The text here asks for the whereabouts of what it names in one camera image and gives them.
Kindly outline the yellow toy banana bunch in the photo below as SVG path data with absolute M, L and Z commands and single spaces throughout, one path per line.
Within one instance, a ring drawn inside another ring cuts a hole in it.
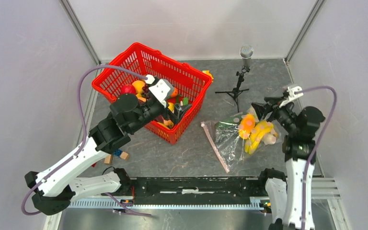
M 259 122 L 251 131 L 249 138 L 244 144 L 244 152 L 249 155 L 254 154 L 261 144 L 263 135 L 268 133 L 271 129 L 275 129 L 273 123 L 267 121 Z

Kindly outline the orange yellow toy mango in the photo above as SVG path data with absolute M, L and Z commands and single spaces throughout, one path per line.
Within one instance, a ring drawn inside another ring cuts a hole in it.
M 238 134 L 242 139 L 248 139 L 252 129 L 255 127 L 255 117 L 251 114 L 242 116 L 242 120 L 238 125 Z

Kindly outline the white radish with leaves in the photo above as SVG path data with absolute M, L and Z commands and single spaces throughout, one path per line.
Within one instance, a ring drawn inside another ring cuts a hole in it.
M 263 135 L 262 141 L 265 145 L 274 145 L 279 138 L 279 134 L 275 129 L 271 129 L 268 133 Z

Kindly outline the dark green toy cucumber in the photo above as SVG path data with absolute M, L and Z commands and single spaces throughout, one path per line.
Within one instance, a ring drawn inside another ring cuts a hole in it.
M 214 125 L 215 130 L 226 130 L 234 128 L 236 129 L 240 123 L 239 122 L 226 122 L 226 121 L 219 121 Z

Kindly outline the red plastic shopping basket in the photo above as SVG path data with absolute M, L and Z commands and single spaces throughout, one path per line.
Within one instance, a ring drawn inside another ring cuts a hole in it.
M 152 121 L 146 129 L 160 138 L 174 145 L 194 117 L 199 112 L 208 87 L 211 85 L 209 77 L 202 71 L 181 63 L 160 51 L 141 43 L 133 43 L 126 51 L 114 58 L 110 65 L 120 66 L 140 75 L 151 74 L 168 80 L 178 89 L 178 95 L 168 99 L 169 103 L 180 103 L 183 97 L 189 99 L 192 107 L 184 115 L 179 124 L 168 129 L 162 124 Z M 121 94 L 122 86 L 137 81 L 138 77 L 116 69 L 104 69 L 93 81 L 92 87 L 102 94 L 110 103 L 113 103 Z

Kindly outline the clear zip top bag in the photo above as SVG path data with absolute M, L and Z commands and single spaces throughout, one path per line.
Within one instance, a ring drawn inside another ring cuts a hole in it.
M 265 120 L 259 120 L 257 118 L 257 115 L 255 113 L 255 110 L 250 107 L 245 112 L 239 112 L 234 115 L 231 115 L 223 120 L 220 121 L 226 121 L 226 122 L 241 122 L 242 116 L 246 114 L 251 114 L 255 117 L 255 126 Z M 254 152 L 254 154 L 249 155 L 248 153 L 244 152 L 244 144 L 246 142 L 246 139 L 242 139 L 239 137 L 238 134 L 238 127 L 236 129 L 226 129 L 226 130 L 216 130 L 214 128 L 214 125 L 219 121 L 203 121 L 201 122 L 201 127 L 203 128 L 206 137 L 215 153 L 215 155 L 218 158 L 218 161 L 222 165 L 224 171 L 226 173 L 229 173 L 232 171 L 235 166 L 240 164 L 242 161 L 246 160 L 247 158 L 251 157 L 252 155 L 261 152 L 268 146 L 272 145 L 264 145 L 262 142 L 259 145 L 258 149 Z M 274 128 L 276 132 L 279 134 L 279 138 L 277 139 L 277 142 L 274 145 L 279 144 L 282 140 L 282 134 L 278 128 L 277 125 L 274 125 Z

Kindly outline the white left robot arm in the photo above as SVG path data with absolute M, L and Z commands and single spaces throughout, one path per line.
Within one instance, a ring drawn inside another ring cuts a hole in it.
M 130 135 L 157 117 L 166 115 L 178 124 L 191 107 L 191 104 L 176 103 L 171 111 L 165 101 L 153 96 L 146 102 L 140 102 L 134 94 L 119 96 L 110 105 L 110 114 L 72 152 L 43 172 L 30 171 L 25 175 L 30 188 L 28 195 L 37 213 L 54 215 L 72 202 L 93 195 L 128 194 L 131 180 L 124 169 L 116 168 L 96 177 L 80 177 L 80 174 L 130 142 Z

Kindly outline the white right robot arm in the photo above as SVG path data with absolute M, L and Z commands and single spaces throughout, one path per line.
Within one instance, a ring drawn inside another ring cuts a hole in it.
M 259 176 L 258 191 L 269 197 L 271 230 L 313 230 L 311 182 L 316 162 L 314 137 L 325 121 L 322 112 L 307 106 L 299 114 L 294 103 L 284 97 L 265 97 L 264 103 L 252 102 L 259 119 L 277 121 L 286 130 L 282 152 L 286 173 L 266 168 Z

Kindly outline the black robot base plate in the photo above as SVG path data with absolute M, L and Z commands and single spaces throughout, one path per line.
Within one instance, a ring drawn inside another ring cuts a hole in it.
M 113 196 L 131 196 L 135 205 L 246 205 L 268 199 L 257 177 L 136 177 Z

